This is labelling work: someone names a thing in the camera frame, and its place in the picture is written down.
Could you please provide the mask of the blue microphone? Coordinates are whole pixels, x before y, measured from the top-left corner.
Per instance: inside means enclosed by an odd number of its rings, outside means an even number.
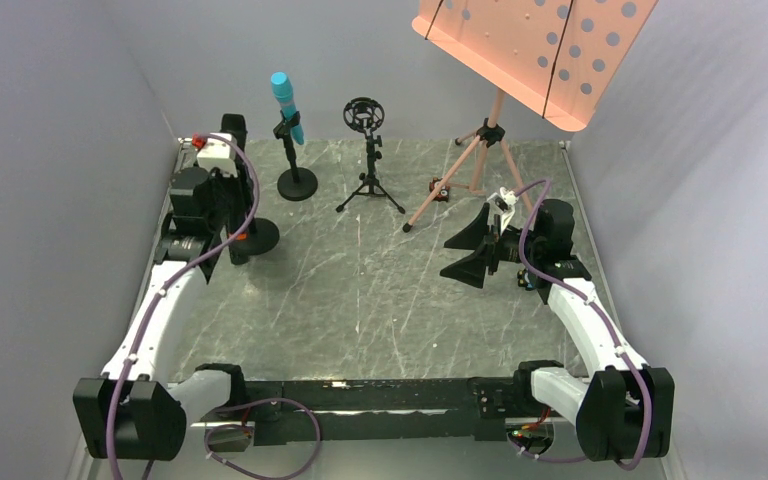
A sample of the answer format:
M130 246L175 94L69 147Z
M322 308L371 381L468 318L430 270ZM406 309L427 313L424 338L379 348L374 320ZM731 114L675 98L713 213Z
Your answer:
M283 118L291 120L298 113L298 108L295 104L294 88L289 76L282 71L274 72L270 77L270 85L273 96L280 105ZM298 121L291 128L291 136L298 145L304 144L305 139L301 121Z

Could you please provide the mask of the black small desk mic stand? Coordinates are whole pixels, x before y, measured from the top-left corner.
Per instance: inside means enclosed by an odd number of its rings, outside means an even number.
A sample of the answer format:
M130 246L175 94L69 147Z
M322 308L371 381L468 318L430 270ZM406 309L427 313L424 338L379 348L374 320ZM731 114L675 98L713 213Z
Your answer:
M275 248L279 240L278 226L271 220L256 217L247 230L237 236L231 247L238 254L256 256Z

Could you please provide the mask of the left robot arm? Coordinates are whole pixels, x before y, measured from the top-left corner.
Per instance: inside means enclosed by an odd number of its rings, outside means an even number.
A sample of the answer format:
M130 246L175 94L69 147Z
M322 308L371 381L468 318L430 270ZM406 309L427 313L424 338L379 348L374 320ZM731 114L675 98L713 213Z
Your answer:
M96 459L170 461L191 424L249 399L238 365L208 363L179 384L169 382L183 324L218 261L231 209L227 181L201 167L172 177L171 210L133 323L101 374L80 379L73 391L88 453Z

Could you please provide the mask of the black tripod shock mount stand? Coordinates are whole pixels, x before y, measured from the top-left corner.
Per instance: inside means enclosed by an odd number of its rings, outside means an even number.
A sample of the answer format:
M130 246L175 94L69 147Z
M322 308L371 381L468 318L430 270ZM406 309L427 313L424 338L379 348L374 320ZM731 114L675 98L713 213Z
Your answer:
M375 132L383 125L385 111L381 104L369 97L356 97L343 109L344 123L352 130L361 133L365 139L366 171L359 174L360 185L336 208L342 212L347 204L357 196L383 197L389 200L401 214L406 210L384 189L377 175L376 162L382 158L379 148L383 145L380 135Z

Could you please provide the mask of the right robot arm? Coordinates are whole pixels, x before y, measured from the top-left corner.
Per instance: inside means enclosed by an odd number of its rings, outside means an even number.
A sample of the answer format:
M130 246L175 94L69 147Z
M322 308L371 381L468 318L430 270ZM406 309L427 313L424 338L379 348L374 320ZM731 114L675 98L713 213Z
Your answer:
M613 461L630 469L644 458L665 456L674 379L667 369L650 366L604 310L590 272L572 251L573 206L544 200L526 229L508 225L512 212L500 197L486 201L444 244L467 256L440 274L481 288L501 262L520 264L520 287L537 293L560 319L587 371L586 379L580 379L558 361L525 361L513 374L513 402L541 406L544 413L569 421L590 461Z

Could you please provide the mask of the black clip desk mic stand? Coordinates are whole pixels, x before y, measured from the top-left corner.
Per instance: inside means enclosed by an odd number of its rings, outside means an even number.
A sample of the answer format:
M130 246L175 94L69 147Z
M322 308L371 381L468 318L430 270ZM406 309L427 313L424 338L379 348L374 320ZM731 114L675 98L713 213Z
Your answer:
M289 163L289 168L279 176L276 187L282 198L294 202L312 197L318 189L316 175L311 170L297 165L292 130L300 125L300 117L300 113L296 112L289 118L282 118L273 129L275 138L282 141L285 156Z

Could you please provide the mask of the black microphone orange end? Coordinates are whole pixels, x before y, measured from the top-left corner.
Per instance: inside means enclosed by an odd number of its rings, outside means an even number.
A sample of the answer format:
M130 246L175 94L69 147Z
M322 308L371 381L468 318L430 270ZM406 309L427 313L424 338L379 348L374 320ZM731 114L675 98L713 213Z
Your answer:
M236 140L236 145L242 151L245 150L247 129L245 124L245 118L242 114L225 113L222 117L220 132L232 134ZM252 205L251 182L249 181L248 172L247 172L245 163L239 154L237 154L237 158L236 158L236 167L238 172L237 177L244 179L247 183L249 193L251 194L251 205Z

